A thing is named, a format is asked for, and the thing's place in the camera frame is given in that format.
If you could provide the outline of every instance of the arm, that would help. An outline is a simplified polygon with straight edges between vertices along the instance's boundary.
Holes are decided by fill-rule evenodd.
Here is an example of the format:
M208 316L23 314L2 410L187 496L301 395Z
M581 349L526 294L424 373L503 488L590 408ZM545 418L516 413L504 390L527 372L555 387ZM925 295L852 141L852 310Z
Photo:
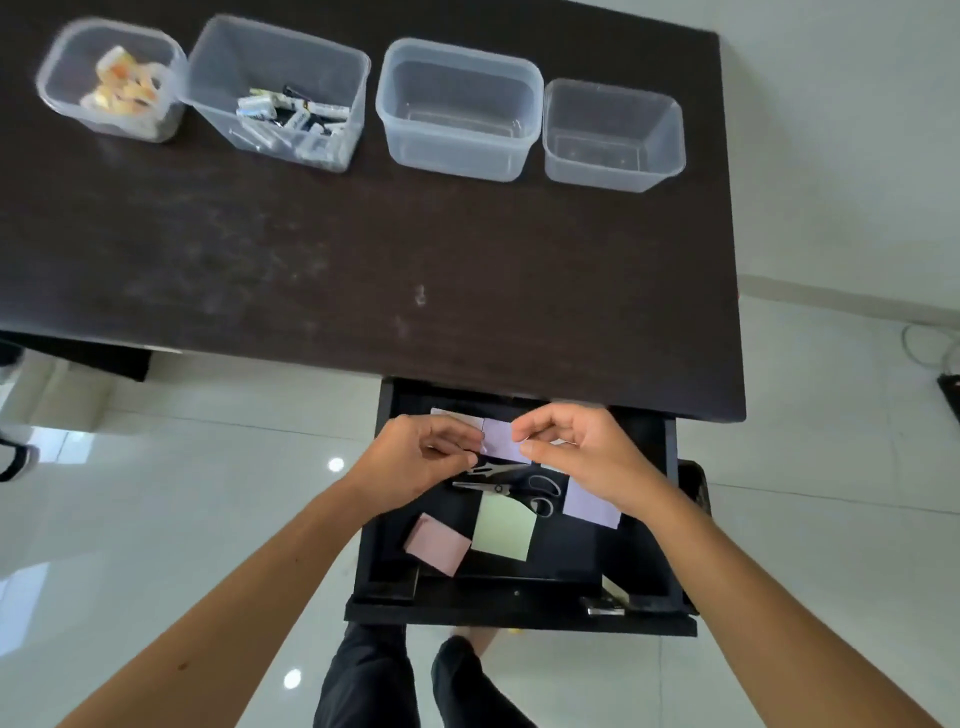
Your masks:
M60 728L236 725L327 570L374 516L476 465L480 430L390 420L350 472L287 523Z
M514 422L514 440L525 437L527 457L646 523L768 726L938 725L663 477L609 412L550 404Z

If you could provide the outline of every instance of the scissors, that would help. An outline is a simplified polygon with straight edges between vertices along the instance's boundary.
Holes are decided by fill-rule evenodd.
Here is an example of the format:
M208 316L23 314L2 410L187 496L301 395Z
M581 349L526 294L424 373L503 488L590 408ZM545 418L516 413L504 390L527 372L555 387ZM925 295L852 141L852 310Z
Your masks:
M510 467L510 469L515 470L516 466ZM548 485L534 485L535 480L544 480ZM452 485L454 488L462 488L464 490L499 493L501 496L516 497L542 519L548 519L553 515L557 509L553 504L553 499L559 498L561 495L560 486L554 482L553 478L539 473L528 477L526 484L522 486L501 485L499 483L465 483L461 481L456 481L452 483Z
M494 465L494 463L484 463L483 465L474 465L464 475L479 475L480 477L490 477L497 473L509 473L518 471L522 468L529 468L527 463L514 463L513 465Z

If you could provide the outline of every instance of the desk surface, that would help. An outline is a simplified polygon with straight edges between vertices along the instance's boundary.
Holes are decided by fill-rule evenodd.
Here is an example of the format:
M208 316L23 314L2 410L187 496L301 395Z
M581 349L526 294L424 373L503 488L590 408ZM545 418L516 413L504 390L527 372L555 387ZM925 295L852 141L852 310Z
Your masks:
M78 14L189 53L216 12L361 48L368 116L343 176L233 149L196 112L165 145L91 133L36 97ZM0 11L0 328L409 376L496 393L745 415L716 35L561 0L65 0ZM408 169L373 96L418 36L558 77L669 94L687 166L636 195Z

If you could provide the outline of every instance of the green sticky note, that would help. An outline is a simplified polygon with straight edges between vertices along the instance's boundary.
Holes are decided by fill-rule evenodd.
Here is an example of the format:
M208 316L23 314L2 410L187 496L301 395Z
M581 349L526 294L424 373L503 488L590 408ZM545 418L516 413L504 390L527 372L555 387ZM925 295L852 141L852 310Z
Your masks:
M470 548L526 561L536 524L537 514L519 500L485 493L480 499L480 512Z

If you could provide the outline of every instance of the clear plastic container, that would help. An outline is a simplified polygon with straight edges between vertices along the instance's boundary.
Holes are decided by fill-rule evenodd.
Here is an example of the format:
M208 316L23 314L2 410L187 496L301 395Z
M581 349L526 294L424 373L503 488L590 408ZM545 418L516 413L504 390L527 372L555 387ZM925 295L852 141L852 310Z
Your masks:
M546 176L643 192L686 166L684 118L669 96L556 79L544 92Z
M232 15L215 15L190 54L183 100L237 149L344 172L363 132L370 57L355 48ZM241 119L237 99L251 88L291 85L311 101L350 107L333 136Z
M542 107L531 62L414 38L387 49L376 91L395 161L495 182L519 176Z
M114 46L123 46L138 63L167 67L158 84L156 102L138 114L118 114L80 105L99 84L97 61ZM183 117L178 100L186 56L171 37L153 28L116 20L87 17L65 25L36 74L36 92L44 103L64 116L72 116L94 132L161 142L177 131Z

